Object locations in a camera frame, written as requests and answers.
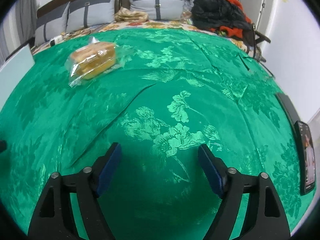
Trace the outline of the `black smartphone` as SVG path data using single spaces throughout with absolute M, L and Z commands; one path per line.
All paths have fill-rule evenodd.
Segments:
M 294 124 L 294 129 L 300 166 L 300 193 L 306 195 L 316 184 L 315 150 L 308 124 L 298 120 Z

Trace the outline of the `grey pillow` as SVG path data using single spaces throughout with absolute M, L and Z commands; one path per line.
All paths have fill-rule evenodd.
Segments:
M 178 21 L 185 0 L 129 0 L 130 9 L 148 14 L 150 20 Z
M 66 31 L 69 2 L 41 16 L 36 21 L 35 46 L 38 47 Z
M 76 0 L 69 4 L 66 32 L 112 23 L 116 0 Z

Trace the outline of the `grey pillow middle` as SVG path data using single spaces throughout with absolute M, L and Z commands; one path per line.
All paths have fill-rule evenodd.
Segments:
M 69 4 L 66 32 L 112 23 L 116 0 L 76 0 Z

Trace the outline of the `grey pillow right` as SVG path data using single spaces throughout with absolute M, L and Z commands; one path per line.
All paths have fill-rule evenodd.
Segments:
M 148 14 L 150 20 L 178 21 L 185 0 L 129 0 L 130 9 Z

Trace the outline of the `green patterned tablecloth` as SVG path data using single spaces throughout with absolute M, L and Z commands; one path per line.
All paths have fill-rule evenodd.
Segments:
M 221 203 L 199 166 L 206 144 L 227 166 L 270 175 L 293 229 L 300 195 L 290 124 L 263 68 L 225 38 L 182 29 L 97 33 L 125 54 L 110 73 L 69 85 L 80 37 L 34 56 L 1 110 L 1 201 L 27 231 L 52 172 L 79 172 L 112 143 L 122 159 L 99 198 L 117 239 L 201 239 Z

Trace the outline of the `sandwich bread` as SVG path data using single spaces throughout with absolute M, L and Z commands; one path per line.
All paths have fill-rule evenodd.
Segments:
M 113 42 L 90 37 L 87 45 L 73 51 L 65 62 L 69 86 L 75 87 L 125 64 L 127 50 Z

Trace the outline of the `grey pillow left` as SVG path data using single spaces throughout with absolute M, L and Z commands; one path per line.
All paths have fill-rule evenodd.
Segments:
M 66 31 L 69 2 L 41 16 L 36 21 L 35 46 L 38 47 Z

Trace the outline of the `white cardboard box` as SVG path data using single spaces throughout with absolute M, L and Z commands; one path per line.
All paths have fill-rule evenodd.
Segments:
M 0 108 L 13 92 L 15 87 L 27 72 L 34 66 L 35 61 L 29 45 L 22 47 L 1 66 L 0 72 Z

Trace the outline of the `black and orange clothes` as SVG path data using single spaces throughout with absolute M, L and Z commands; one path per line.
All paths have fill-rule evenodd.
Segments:
M 194 0 L 191 18 L 196 28 L 243 41 L 247 46 L 271 42 L 255 29 L 238 0 Z

